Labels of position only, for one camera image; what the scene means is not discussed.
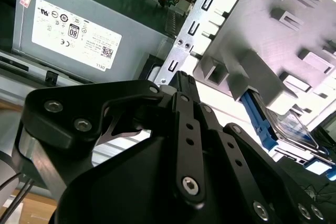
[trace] screw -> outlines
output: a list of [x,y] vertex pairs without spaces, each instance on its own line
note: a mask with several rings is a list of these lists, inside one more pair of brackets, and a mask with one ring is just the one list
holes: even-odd
[[257,202],[257,201],[254,201],[253,202],[253,208],[254,208],[254,211],[256,212],[256,214],[264,221],[268,221],[268,213],[266,211],[266,209],[264,208],[264,206]]
[[241,129],[238,126],[233,125],[232,128],[237,132],[238,134],[241,133]]
[[188,97],[186,97],[185,95],[181,95],[181,98],[182,98],[182,100],[184,100],[184,101],[186,101],[186,102],[188,102],[188,101],[189,101],[189,98],[188,98]]
[[307,211],[307,209],[306,209],[303,205],[301,205],[301,204],[298,205],[298,208],[299,208],[300,213],[301,213],[306,219],[310,220],[310,214],[309,214],[309,212]]
[[158,93],[159,91],[155,87],[149,87],[149,90],[153,93]]
[[190,194],[190,195],[196,195],[198,193],[198,184],[193,178],[185,177],[182,180],[182,184],[184,189]]
[[323,220],[323,214],[320,212],[320,210],[314,206],[314,205],[311,205],[311,210],[313,210],[313,213],[321,220]]
[[63,110],[63,106],[60,102],[52,100],[45,102],[44,108],[52,113],[57,113]]
[[76,119],[74,126],[76,130],[82,131],[82,132],[87,132],[90,129],[92,129],[92,124],[88,120],[83,119],[83,118]]
[[209,113],[212,112],[212,109],[209,106],[204,106],[204,108],[205,108],[206,112],[209,112]]

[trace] qr code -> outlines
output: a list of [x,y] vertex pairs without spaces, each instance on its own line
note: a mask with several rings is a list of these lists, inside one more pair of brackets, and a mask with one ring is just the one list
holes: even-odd
[[101,52],[102,56],[111,59],[112,54],[113,54],[113,50],[112,49],[107,48],[107,47],[103,47],[103,51]]

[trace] black metal bracket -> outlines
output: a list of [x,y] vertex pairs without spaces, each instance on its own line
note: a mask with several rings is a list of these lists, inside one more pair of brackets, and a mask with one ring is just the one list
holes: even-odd
[[[55,223],[328,223],[241,127],[219,124],[192,77],[177,72],[170,85],[173,94],[142,80],[29,94],[29,158],[51,191],[50,171],[65,184]],[[142,129],[149,139],[89,167],[97,143]]]

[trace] power supply unit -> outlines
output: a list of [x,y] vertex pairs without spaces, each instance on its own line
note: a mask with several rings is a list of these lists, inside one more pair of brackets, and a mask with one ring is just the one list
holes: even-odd
[[17,0],[13,52],[92,82],[137,79],[174,37],[154,0]]

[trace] black cable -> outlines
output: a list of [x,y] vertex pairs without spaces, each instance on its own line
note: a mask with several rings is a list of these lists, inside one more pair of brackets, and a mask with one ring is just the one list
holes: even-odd
[[21,175],[21,173],[17,173],[13,177],[11,177],[8,180],[6,180],[5,182],[3,182],[2,185],[0,186],[0,191],[2,189],[4,189],[10,182],[12,182],[13,180],[15,180],[20,175]]
[[0,224],[5,224],[6,221],[9,219],[9,217],[12,215],[12,213],[15,211],[15,209],[20,205],[22,200],[26,197],[26,195],[29,193],[30,189],[32,188],[34,184],[34,181],[32,179],[29,179],[24,186],[21,188],[20,192],[17,194],[11,205],[5,210],[5,212],[2,214],[0,218]]

